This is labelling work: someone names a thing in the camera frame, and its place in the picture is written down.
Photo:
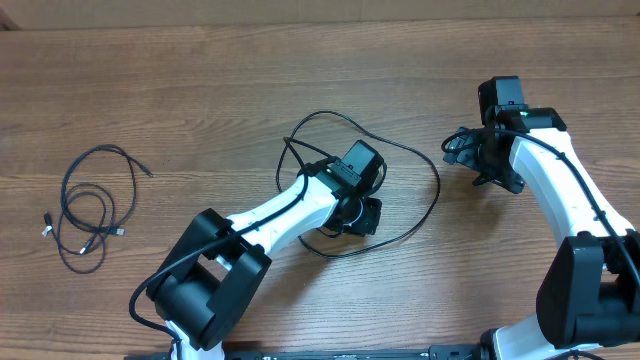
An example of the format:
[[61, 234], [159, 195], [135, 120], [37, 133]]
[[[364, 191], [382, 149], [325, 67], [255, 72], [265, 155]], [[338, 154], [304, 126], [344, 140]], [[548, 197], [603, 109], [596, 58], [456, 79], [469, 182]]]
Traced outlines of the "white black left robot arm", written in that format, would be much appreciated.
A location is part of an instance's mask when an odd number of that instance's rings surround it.
[[198, 214], [145, 287], [172, 337], [172, 358], [223, 358], [222, 340], [248, 308], [272, 255], [296, 237], [321, 227], [374, 233], [381, 202], [373, 195], [385, 175], [379, 159], [324, 159], [252, 210]]

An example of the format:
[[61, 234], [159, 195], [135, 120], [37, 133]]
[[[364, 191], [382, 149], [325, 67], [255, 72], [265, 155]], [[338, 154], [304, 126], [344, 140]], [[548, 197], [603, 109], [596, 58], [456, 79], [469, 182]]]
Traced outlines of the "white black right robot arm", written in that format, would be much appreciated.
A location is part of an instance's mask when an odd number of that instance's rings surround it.
[[558, 247], [533, 315], [487, 331], [478, 358], [562, 359], [639, 339], [639, 232], [606, 200], [552, 108], [492, 106], [441, 148], [475, 185], [529, 187]]

